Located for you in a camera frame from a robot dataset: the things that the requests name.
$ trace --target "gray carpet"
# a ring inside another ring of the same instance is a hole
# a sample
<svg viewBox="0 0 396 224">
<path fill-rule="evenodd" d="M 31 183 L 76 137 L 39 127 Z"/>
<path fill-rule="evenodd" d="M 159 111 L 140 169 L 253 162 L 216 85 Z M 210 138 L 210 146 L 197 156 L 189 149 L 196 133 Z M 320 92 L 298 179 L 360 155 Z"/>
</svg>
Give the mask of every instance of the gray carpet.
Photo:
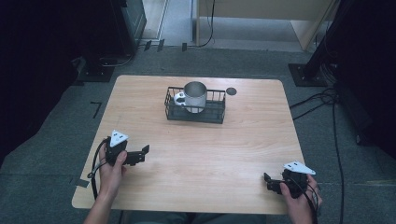
<svg viewBox="0 0 396 224">
<path fill-rule="evenodd" d="M 88 211 L 72 207 L 75 186 L 70 181 L 80 176 L 117 76 L 279 79 L 292 105 L 324 90 L 294 86 L 288 63 L 306 63 L 310 57 L 309 53 L 262 50 L 140 49 L 131 62 L 115 69 L 109 83 L 70 87 L 39 133 L 6 157 L 0 173 L 1 223 L 83 221 Z M 97 105 L 91 102 L 104 103 L 95 119 Z M 296 117 L 318 104 L 313 101 L 302 105 L 291 114 Z M 355 130 L 341 105 L 335 108 L 335 117 L 346 183 L 344 223 L 394 223 L 396 160 L 377 147 L 357 146 Z M 319 223 L 338 223 L 341 181 L 332 135 L 332 107 L 323 106 L 297 119 L 295 127 L 305 162 L 317 171 L 322 189 L 324 204 Z M 116 223 L 119 214 L 113 211 L 109 223 Z M 286 216 L 267 219 L 268 223 L 290 223 Z"/>
</svg>

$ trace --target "forearm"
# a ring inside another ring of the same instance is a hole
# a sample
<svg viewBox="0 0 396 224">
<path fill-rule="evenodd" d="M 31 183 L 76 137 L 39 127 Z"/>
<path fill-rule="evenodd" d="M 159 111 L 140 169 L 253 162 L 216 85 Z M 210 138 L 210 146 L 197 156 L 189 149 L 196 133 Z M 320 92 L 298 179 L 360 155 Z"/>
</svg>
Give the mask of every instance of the forearm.
<svg viewBox="0 0 396 224">
<path fill-rule="evenodd" d="M 111 210 L 111 204 L 113 203 L 112 200 L 107 199 L 105 197 L 101 197 L 100 195 L 96 199 L 93 207 L 88 214 L 87 218 L 84 221 L 84 224 L 101 224 L 107 223 L 108 217 Z"/>
</svg>

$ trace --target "table surface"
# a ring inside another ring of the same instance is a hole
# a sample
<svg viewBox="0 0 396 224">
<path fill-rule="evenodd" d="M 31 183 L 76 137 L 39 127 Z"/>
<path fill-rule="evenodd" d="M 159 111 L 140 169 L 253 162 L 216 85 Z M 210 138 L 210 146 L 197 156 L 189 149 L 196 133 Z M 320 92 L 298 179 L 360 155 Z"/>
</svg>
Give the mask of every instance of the table surface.
<svg viewBox="0 0 396 224">
<path fill-rule="evenodd" d="M 226 95 L 223 124 L 167 120 L 170 86 L 201 81 Z M 282 83 L 278 80 L 120 76 L 81 174 L 113 130 L 128 134 L 128 151 L 150 145 L 146 161 L 127 166 L 113 209 L 285 214 L 281 195 L 266 188 L 263 173 L 281 178 L 283 164 L 304 162 Z M 91 186 L 77 187 L 72 204 L 91 208 Z"/>
</svg>

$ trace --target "black tripod base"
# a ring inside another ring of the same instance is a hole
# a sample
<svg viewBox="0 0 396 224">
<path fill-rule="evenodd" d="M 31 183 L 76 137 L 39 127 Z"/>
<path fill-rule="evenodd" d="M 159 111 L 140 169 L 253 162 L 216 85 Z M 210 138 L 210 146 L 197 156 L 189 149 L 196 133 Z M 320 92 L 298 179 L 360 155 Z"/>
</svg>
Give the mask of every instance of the black tripod base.
<svg viewBox="0 0 396 224">
<path fill-rule="evenodd" d="M 327 87 L 326 80 L 321 75 L 307 78 L 304 74 L 305 64 L 289 63 L 289 70 L 297 87 Z"/>
<path fill-rule="evenodd" d="M 117 60 L 108 62 L 109 64 L 115 64 Z M 82 67 L 81 72 L 78 75 L 77 82 L 109 82 L 114 72 L 114 66 L 103 67 L 95 66 L 89 67 L 87 64 Z"/>
</svg>

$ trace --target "metal cup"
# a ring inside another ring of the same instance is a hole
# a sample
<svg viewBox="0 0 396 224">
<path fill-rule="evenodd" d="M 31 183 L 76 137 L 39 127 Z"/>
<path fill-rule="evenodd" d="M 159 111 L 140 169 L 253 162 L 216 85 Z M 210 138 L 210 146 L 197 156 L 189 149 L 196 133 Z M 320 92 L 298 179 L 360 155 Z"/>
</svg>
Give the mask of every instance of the metal cup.
<svg viewBox="0 0 396 224">
<path fill-rule="evenodd" d="M 184 90 L 175 94 L 176 105 L 185 105 L 191 113 L 200 113 L 206 105 L 207 90 L 202 82 L 193 81 L 184 86 Z"/>
</svg>

